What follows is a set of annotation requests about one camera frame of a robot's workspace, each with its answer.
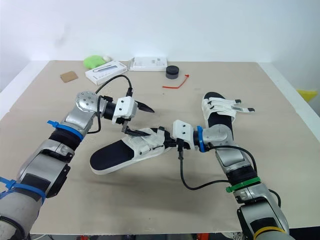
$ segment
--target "green sponge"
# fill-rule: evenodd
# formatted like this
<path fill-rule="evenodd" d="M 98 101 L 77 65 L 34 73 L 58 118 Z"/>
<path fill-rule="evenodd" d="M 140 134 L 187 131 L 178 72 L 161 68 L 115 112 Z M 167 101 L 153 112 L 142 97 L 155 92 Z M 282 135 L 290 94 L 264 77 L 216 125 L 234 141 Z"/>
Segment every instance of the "green sponge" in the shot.
<path fill-rule="evenodd" d="M 99 67 L 105 63 L 106 61 L 102 58 L 102 56 L 98 55 L 88 56 L 83 60 L 83 65 L 88 69 L 95 69 L 96 67 Z"/>

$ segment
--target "wooden table surface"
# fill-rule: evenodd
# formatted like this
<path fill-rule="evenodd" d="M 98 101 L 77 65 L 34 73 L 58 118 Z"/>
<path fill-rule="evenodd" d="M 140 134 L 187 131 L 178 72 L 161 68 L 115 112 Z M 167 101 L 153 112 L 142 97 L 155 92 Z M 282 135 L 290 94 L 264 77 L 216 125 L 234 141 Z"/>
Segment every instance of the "wooden table surface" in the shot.
<path fill-rule="evenodd" d="M 282 198 L 291 228 L 320 225 L 320 144 L 257 63 L 172 62 L 179 78 L 164 72 L 127 72 L 133 97 L 155 113 L 138 111 L 132 129 L 164 126 L 179 119 L 204 126 L 201 100 L 207 92 L 241 99 L 255 113 L 237 113 L 234 140 L 256 159 L 258 175 Z M 78 79 L 63 83 L 60 74 L 75 71 Z M 177 86 L 190 77 L 180 89 Z M 21 164 L 54 130 L 46 122 L 60 121 L 75 105 L 78 92 L 95 91 L 81 61 L 50 61 L 0 121 L 0 176 L 16 177 Z M 101 94 L 117 99 L 127 91 L 124 79 Z M 122 137 L 120 125 L 102 119 L 102 130 L 85 137 L 70 163 L 58 196 L 47 199 L 32 233 L 166 234 L 239 231 L 237 204 L 226 183 L 198 191 L 180 180 L 177 151 L 147 159 L 108 175 L 95 175 L 90 156 Z M 185 151 L 185 178 L 196 186 L 226 179 L 214 152 Z"/>

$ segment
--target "cardboard piece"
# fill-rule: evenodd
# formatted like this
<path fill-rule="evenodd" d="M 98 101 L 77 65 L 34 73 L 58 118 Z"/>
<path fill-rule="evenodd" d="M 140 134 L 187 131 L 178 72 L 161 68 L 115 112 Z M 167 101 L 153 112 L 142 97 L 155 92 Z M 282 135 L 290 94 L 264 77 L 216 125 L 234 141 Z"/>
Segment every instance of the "cardboard piece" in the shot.
<path fill-rule="evenodd" d="M 72 80 L 75 80 L 78 78 L 77 74 L 74 72 L 74 71 L 69 71 L 69 72 L 66 72 L 66 73 L 63 73 L 60 75 L 60 78 L 62 79 L 62 81 L 64 83 L 68 83 Z"/>

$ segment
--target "electrical cord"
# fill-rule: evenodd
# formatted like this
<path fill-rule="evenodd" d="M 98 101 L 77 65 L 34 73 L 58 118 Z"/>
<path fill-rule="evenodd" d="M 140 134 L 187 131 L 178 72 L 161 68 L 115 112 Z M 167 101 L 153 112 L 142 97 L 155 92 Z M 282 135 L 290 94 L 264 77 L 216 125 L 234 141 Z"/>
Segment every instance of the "electrical cord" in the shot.
<path fill-rule="evenodd" d="M 279 206 L 279 208 L 281 208 L 281 198 L 280 198 L 280 195 L 279 195 L 276 191 L 274 191 L 274 190 L 272 190 L 272 189 L 269 189 L 269 192 L 270 192 L 270 193 L 273 193 L 273 194 L 276 196 L 276 198 L 278 199 L 278 206 Z"/>
<path fill-rule="evenodd" d="M 210 181 L 210 182 L 207 182 L 205 184 L 202 184 L 200 186 L 191 187 L 186 183 L 185 177 L 184 177 L 183 151 L 179 151 L 179 160 L 180 160 L 180 177 L 181 177 L 183 185 L 189 190 L 194 191 L 194 190 L 202 189 L 202 188 L 204 188 L 206 186 L 209 186 L 209 185 L 212 185 L 212 184 L 217 184 L 217 183 L 229 183 L 228 180 L 214 180 L 214 181 Z"/>
<path fill-rule="evenodd" d="M 110 78 L 108 81 L 106 81 L 104 84 L 102 84 L 96 91 L 95 91 L 95 94 L 99 93 L 101 89 L 104 88 L 104 86 L 106 86 L 108 83 L 110 83 L 112 80 L 114 79 L 117 79 L 117 78 L 120 78 L 120 77 L 124 77 L 127 81 L 128 81 L 128 84 L 129 84 L 129 87 L 128 87 L 128 91 L 126 92 L 126 96 L 132 96 L 132 85 L 131 85 L 131 82 L 130 82 L 130 79 L 126 76 L 126 75 L 117 75 L 117 76 L 114 76 L 112 78 Z M 98 103 L 97 103 L 97 109 L 96 109 L 96 115 L 98 117 L 98 130 L 96 131 L 89 131 L 87 134 L 96 134 L 98 132 L 100 132 L 101 130 L 101 119 L 100 119 L 100 100 L 101 100 L 101 95 L 99 96 L 98 98 Z"/>
<path fill-rule="evenodd" d="M 251 152 L 249 152 L 247 149 L 244 149 L 244 148 L 239 147 L 239 146 L 231 146 L 231 145 L 214 146 L 214 145 L 212 145 L 211 143 L 209 143 L 209 150 L 211 150 L 211 149 L 222 149 L 222 148 L 226 148 L 226 149 L 238 149 L 238 150 L 240 150 L 240 151 L 245 152 L 246 154 L 248 154 L 249 157 L 251 158 L 254 171 L 255 171 L 256 173 L 258 173 L 256 160 L 255 160 L 254 156 L 251 154 Z"/>
<path fill-rule="evenodd" d="M 97 94 L 98 92 L 100 92 L 101 89 L 103 89 L 103 88 L 105 87 L 105 85 L 107 85 L 108 83 L 110 83 L 112 80 L 117 79 L 117 78 L 120 78 L 120 77 L 124 77 L 124 78 L 128 81 L 129 89 L 132 90 L 132 85 L 131 85 L 131 82 L 130 82 L 129 78 L 128 78 L 126 75 L 120 74 L 120 75 L 117 75 L 117 76 L 114 76 L 114 77 L 110 78 L 108 81 L 106 81 L 104 84 L 102 84 L 102 85 L 95 91 L 95 93 Z"/>
<path fill-rule="evenodd" d="M 100 119 L 100 100 L 101 100 L 102 96 L 100 95 L 98 97 L 98 103 L 97 103 L 97 107 L 96 107 L 96 116 L 98 117 L 98 130 L 96 131 L 89 131 L 87 134 L 96 134 L 98 132 L 100 132 L 101 130 L 101 119 Z"/>

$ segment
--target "white backdrop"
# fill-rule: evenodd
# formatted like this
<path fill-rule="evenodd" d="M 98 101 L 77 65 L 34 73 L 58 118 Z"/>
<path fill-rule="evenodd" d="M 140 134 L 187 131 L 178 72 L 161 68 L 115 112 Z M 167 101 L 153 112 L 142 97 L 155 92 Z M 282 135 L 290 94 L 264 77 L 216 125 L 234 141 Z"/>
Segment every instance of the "white backdrop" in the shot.
<path fill-rule="evenodd" d="M 26 60 L 159 55 L 272 62 L 295 87 L 320 89 L 319 9 L 317 0 L 2 0 L 1 76 Z M 311 106 L 320 113 L 320 98 Z"/>

